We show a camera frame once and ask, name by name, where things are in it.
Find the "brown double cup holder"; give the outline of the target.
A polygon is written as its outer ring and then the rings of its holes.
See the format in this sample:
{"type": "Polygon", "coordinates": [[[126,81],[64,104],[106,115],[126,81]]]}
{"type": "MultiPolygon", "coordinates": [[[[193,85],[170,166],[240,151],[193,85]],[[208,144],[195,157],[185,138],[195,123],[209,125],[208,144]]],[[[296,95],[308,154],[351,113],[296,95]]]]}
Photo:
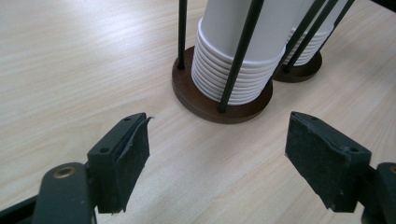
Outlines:
{"type": "MultiPolygon", "coordinates": [[[[344,18],[354,1],[355,0],[347,0],[340,17],[336,21],[335,28],[344,18]]],[[[291,67],[289,64],[283,64],[287,50],[287,40],[285,53],[280,59],[274,73],[270,76],[261,94],[252,102],[244,105],[229,104],[234,83],[237,79],[237,75],[239,74],[239,70],[247,53],[248,44],[260,17],[263,3],[264,0],[251,1],[245,25],[237,46],[236,53],[234,55],[233,63],[222,97],[218,102],[215,102],[200,93],[200,91],[193,84],[191,78],[191,68],[196,41],[194,46],[191,48],[187,48],[185,46],[187,28],[187,0],[179,0],[178,54],[172,70],[173,90],[178,100],[196,116],[217,123],[240,123],[249,119],[253,119],[254,117],[258,116],[270,102],[273,95],[273,83],[275,81],[288,83],[306,81],[313,77],[321,67],[322,56],[320,51],[331,35],[308,64],[295,67],[291,67]]]]}

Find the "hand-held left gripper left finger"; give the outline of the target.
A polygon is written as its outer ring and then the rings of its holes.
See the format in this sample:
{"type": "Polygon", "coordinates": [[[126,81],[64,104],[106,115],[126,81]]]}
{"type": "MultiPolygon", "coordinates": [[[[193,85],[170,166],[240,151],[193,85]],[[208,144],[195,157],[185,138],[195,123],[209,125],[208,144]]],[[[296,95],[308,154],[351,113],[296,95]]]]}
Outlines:
{"type": "Polygon", "coordinates": [[[145,113],[119,121],[89,152],[89,172],[97,187],[100,213],[125,211],[134,186],[149,158],[148,125],[145,113]]]}

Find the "stack of white paper cups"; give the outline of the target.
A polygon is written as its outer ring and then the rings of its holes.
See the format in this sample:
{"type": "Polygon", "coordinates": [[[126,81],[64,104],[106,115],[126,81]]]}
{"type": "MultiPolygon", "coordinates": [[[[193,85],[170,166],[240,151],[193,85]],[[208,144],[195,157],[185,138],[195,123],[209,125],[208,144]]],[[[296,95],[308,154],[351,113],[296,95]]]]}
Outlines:
{"type": "Polygon", "coordinates": [[[284,65],[308,64],[319,51],[341,15],[347,0],[304,0],[287,43],[284,65]]]}
{"type": "MultiPolygon", "coordinates": [[[[191,78],[215,102],[222,97],[251,1],[208,0],[198,23],[191,78]]],[[[250,103],[261,94],[285,53],[293,25],[309,5],[309,0],[264,0],[230,105],[250,103]]]]}

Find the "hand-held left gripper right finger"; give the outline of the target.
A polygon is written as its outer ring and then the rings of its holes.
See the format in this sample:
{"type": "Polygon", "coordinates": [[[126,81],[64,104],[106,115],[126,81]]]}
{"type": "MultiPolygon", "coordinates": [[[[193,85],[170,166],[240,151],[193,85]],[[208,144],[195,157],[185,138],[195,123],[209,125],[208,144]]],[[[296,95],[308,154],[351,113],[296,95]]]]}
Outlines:
{"type": "Polygon", "coordinates": [[[285,154],[326,207],[355,210],[357,179],[366,173],[371,151],[321,119],[293,111],[285,154]]]}

